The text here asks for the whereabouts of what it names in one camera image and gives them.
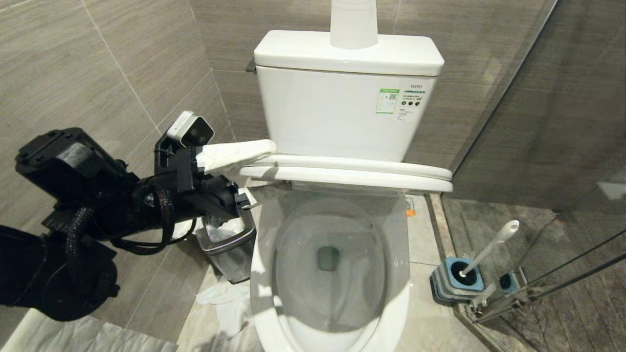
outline toilet seat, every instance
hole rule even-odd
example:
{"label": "toilet seat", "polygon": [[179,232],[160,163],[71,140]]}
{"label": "toilet seat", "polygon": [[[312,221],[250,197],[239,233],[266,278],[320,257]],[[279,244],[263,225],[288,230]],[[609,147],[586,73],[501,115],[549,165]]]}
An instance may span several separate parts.
{"label": "toilet seat", "polygon": [[[349,197],[343,199],[344,197],[328,196],[327,198],[322,196],[311,201],[286,201],[283,204],[278,200],[273,200],[263,205],[262,214],[265,214],[267,218],[262,217],[254,247],[250,293],[255,325],[266,351],[380,352],[391,351],[397,345],[404,328],[409,304],[408,238],[406,236],[397,236],[399,232],[406,232],[406,221],[402,222],[403,219],[406,219],[406,215],[404,215],[404,201],[402,198],[388,197],[387,205],[379,206],[379,202],[364,204],[364,202],[359,202],[359,197],[362,196],[353,196],[351,199]],[[393,208],[392,215],[388,214],[386,210],[377,211],[385,206],[387,210]],[[287,213],[287,215],[283,214],[283,211],[286,211],[285,209],[292,208],[295,208],[293,212]],[[291,274],[286,272],[292,266],[289,262],[281,266],[280,253],[290,252],[289,247],[281,247],[281,242],[285,241],[285,239],[292,239],[297,243],[300,243],[300,241],[304,243],[307,240],[307,236],[309,236],[309,239],[321,238],[323,241],[323,234],[321,236],[315,233],[302,235],[309,231],[301,231],[294,224],[299,219],[302,219],[302,215],[306,217],[309,214],[337,214],[338,212],[353,219],[371,219],[372,223],[378,224],[376,233],[379,234],[378,238],[381,239],[381,243],[384,246],[386,283],[381,286],[381,289],[385,292],[380,301],[382,306],[378,314],[371,316],[371,319],[365,319],[367,324],[358,324],[360,330],[356,332],[327,332],[323,329],[314,328],[314,324],[307,324],[307,311],[305,310],[304,315],[300,312],[300,317],[298,317],[298,314],[294,314],[293,309],[289,309],[290,306],[287,304],[289,298],[285,296],[284,291],[281,291],[280,282],[277,281],[276,276],[273,276],[275,271],[279,271],[283,280],[289,280],[289,277],[294,279],[294,274],[302,273],[304,282],[312,280],[312,277],[306,276],[306,271],[300,271],[300,268],[294,267]],[[310,251],[315,248],[315,246],[305,246],[304,244],[302,246]],[[307,256],[299,252],[297,257],[296,261],[306,261]],[[300,291],[295,294],[297,297],[301,297],[306,292],[308,291]],[[349,348],[328,348],[329,345],[341,343],[346,345],[346,339],[350,341]]]}
{"label": "toilet seat", "polygon": [[337,157],[272,155],[240,170],[241,175],[266,180],[452,192],[449,170],[426,165]]}

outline label sticker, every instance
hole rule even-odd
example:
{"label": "label sticker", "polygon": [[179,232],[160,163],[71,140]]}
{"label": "label sticker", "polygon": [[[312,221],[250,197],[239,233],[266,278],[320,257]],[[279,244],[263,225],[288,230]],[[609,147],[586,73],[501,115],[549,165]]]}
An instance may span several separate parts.
{"label": "label sticker", "polygon": [[376,113],[394,113],[399,93],[399,89],[382,88],[378,93]]}

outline toilet lid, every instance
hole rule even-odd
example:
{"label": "toilet lid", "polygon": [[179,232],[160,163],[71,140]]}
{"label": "toilet lid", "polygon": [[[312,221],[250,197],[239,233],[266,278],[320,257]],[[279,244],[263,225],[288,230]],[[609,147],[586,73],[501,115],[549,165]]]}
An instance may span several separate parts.
{"label": "toilet lid", "polygon": [[452,192],[452,172],[444,168],[399,162],[337,157],[272,155],[240,170],[244,176],[264,180],[323,182]]}

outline toilet brush handle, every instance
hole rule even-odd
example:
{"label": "toilet brush handle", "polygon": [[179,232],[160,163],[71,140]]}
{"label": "toilet brush handle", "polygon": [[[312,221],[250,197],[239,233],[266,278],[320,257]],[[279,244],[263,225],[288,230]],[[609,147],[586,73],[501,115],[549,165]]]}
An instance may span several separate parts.
{"label": "toilet brush handle", "polygon": [[509,238],[513,237],[513,235],[515,234],[515,232],[517,232],[519,228],[520,228],[519,221],[512,220],[512,221],[507,222],[500,229],[500,231],[498,231],[498,234],[493,239],[493,241],[491,241],[487,245],[487,247],[485,247],[485,249],[483,249],[483,251],[480,252],[480,254],[478,254],[478,257],[476,257],[472,261],[472,263],[468,265],[468,267],[465,268],[465,270],[461,271],[461,276],[465,276],[468,274],[468,272],[472,271],[472,269],[474,269],[478,264],[480,264],[480,262],[483,261],[484,258],[486,258],[489,254],[491,254],[491,252],[496,246],[506,242]]}

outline wooden floor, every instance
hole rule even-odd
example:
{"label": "wooden floor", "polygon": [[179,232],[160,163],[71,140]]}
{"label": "wooden floor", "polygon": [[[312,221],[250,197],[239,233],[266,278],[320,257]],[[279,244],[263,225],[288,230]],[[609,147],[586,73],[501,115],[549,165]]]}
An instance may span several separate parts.
{"label": "wooden floor", "polygon": [[[459,256],[478,253],[500,226],[520,220],[516,237],[481,264],[488,282],[521,266],[534,286],[550,287],[626,252],[626,236],[619,236],[572,261],[626,227],[623,216],[445,198],[443,204]],[[503,330],[499,324],[511,326],[541,352],[626,351],[626,262],[486,323]]]}

